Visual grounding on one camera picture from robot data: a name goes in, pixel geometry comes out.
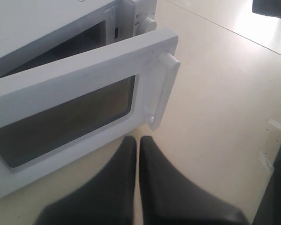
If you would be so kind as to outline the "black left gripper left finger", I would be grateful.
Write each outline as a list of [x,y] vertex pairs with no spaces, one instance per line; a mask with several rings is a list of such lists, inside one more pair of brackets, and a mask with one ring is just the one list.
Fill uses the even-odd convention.
[[37,225],[131,225],[137,142],[126,136],[110,161],[85,185],[45,207]]

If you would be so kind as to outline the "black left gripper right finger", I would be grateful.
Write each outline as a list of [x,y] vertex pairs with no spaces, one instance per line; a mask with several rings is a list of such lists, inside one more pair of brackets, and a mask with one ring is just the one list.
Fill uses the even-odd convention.
[[188,180],[151,136],[140,139],[139,183],[145,225],[247,225],[243,212]]

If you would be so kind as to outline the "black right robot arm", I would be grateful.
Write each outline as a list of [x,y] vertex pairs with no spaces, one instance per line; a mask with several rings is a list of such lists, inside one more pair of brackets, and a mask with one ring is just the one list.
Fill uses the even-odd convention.
[[274,172],[253,220],[254,225],[281,225],[281,146],[274,161]]

